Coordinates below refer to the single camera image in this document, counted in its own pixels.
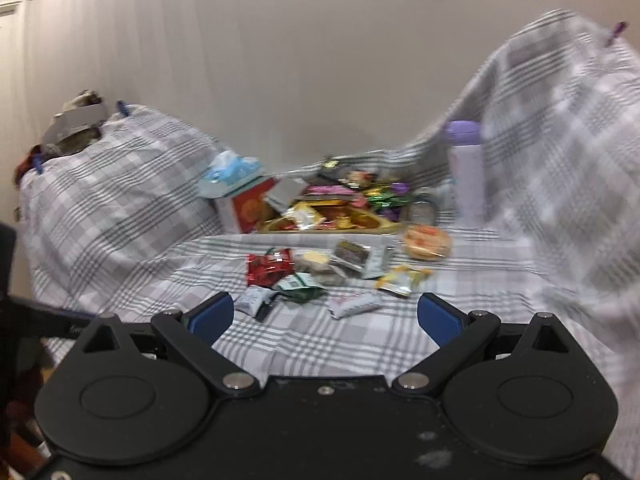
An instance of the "yellow snack packet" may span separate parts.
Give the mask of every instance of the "yellow snack packet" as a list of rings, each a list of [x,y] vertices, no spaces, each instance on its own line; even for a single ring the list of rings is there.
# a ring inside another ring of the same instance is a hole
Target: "yellow snack packet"
[[[282,216],[291,220],[301,231],[314,229],[326,220],[318,211],[304,202],[298,202],[295,206],[290,207]]]
[[[377,280],[375,287],[378,290],[408,298],[422,279],[432,272],[429,269],[412,269],[409,266],[400,265]]]

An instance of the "door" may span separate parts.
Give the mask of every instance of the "door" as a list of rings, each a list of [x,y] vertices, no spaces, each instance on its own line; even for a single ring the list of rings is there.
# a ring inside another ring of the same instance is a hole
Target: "door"
[[[14,209],[18,205],[18,190],[13,184],[14,169],[34,144],[26,120],[18,10],[18,6],[0,6],[0,221],[16,228]],[[31,297],[21,240],[14,256],[9,291],[16,296]]]

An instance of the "round pastry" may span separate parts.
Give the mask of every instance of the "round pastry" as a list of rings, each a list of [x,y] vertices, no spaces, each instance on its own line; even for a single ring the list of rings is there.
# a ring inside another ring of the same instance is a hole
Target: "round pastry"
[[[451,238],[442,229],[430,225],[411,225],[404,232],[404,252],[420,260],[449,256]]]

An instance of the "clothespin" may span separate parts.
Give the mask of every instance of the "clothespin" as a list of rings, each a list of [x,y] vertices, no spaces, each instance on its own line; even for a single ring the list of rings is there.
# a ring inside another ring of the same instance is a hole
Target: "clothespin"
[[[31,161],[33,162],[33,167],[36,169],[39,175],[44,173],[44,157],[41,153],[37,153],[31,157]]]
[[[130,116],[129,110],[127,109],[127,105],[124,101],[116,101],[116,107],[118,108],[118,111],[123,115],[123,117]]]
[[[611,32],[611,35],[609,36],[609,38],[607,39],[607,43],[605,43],[605,47],[609,48],[611,45],[613,45],[613,42],[617,40],[617,38],[620,37],[620,34],[622,34],[626,28],[629,26],[629,24],[627,22],[620,22],[616,25],[616,28],[613,29],[613,31]]]

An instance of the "water bottle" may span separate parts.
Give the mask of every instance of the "water bottle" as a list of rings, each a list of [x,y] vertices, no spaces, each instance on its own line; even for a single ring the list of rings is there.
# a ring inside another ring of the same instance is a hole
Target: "water bottle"
[[[484,158],[480,124],[451,121],[447,125],[449,167],[454,179],[457,224],[477,228],[484,225]]]

